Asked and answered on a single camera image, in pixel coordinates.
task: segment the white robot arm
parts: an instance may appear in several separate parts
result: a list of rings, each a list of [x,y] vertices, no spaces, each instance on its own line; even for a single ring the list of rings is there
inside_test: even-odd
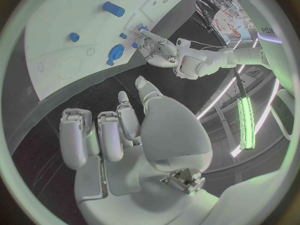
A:
[[[145,29],[140,30],[137,48],[149,64],[173,68],[178,77],[191,80],[213,74],[219,68],[234,68],[238,64],[262,65],[270,68],[261,47],[240,49],[223,47],[219,51],[197,50],[191,48],[189,40],[178,38],[174,45]]]

